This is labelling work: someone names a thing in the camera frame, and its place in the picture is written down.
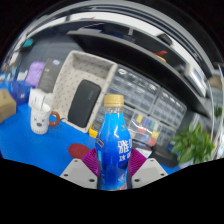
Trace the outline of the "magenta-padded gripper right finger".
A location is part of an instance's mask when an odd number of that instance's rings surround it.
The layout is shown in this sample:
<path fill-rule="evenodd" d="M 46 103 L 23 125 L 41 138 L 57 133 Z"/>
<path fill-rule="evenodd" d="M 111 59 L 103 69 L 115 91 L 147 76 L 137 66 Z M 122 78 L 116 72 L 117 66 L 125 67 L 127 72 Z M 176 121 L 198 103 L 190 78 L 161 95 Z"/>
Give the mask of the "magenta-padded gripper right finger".
<path fill-rule="evenodd" d="M 128 163 L 128 188 L 136 189 L 166 177 L 167 173 L 154 158 L 146 158 L 136 149 Z"/>

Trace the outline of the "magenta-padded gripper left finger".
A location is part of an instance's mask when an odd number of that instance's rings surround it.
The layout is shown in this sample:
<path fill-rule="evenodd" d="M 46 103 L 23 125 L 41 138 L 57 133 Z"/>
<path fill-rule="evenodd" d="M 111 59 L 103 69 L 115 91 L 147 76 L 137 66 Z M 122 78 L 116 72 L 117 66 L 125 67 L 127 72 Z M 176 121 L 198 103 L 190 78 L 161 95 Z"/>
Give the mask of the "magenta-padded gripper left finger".
<path fill-rule="evenodd" d="M 81 159 L 74 158 L 60 177 L 84 188 L 99 189 L 100 165 L 96 149 L 90 150 Z"/>

